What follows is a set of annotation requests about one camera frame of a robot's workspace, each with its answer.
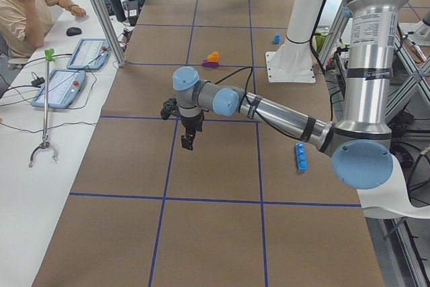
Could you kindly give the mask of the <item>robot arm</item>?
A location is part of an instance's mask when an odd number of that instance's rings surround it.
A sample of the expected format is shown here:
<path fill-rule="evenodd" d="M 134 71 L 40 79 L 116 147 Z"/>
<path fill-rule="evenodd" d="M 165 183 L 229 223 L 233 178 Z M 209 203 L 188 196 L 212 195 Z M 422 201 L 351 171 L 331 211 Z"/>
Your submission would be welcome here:
<path fill-rule="evenodd" d="M 352 41 L 340 120 L 329 117 L 328 93 L 314 85 L 290 87 L 292 106 L 283 106 L 246 87 L 221 86 L 202 79 L 192 67 L 173 73 L 174 96 L 161 110 L 162 119 L 179 118 L 181 146 L 192 150 L 204 117 L 242 114 L 274 131 L 306 142 L 331 159 L 337 178 L 355 189 L 378 188 L 403 172 L 390 152 L 386 124 L 398 12 L 408 0 L 347 0 L 352 14 Z"/>

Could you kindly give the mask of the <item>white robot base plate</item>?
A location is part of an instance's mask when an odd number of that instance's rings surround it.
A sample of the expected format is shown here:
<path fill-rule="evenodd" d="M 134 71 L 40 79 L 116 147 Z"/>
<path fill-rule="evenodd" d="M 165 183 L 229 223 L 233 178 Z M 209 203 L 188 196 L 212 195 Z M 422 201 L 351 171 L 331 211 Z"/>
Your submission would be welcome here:
<path fill-rule="evenodd" d="M 325 0 L 295 0 L 284 43 L 266 52 L 270 83 L 315 83 L 310 45 Z"/>

